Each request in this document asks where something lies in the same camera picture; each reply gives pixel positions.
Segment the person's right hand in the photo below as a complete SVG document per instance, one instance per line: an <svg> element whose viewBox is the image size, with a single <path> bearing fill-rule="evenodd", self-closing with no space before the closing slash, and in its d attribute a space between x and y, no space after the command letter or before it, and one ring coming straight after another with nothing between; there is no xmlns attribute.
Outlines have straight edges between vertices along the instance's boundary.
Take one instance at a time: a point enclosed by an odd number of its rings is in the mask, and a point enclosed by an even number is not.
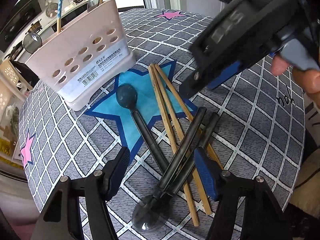
<svg viewBox="0 0 320 240"><path fill-rule="evenodd" d="M287 70L289 63L282 59L279 55L275 55L272 60L271 73L274 76L279 76ZM297 85L299 85L308 97L317 105L319 108L320 103L320 75L319 71L310 69L305 72L297 69L296 67L292 70L293 78Z"/></svg>

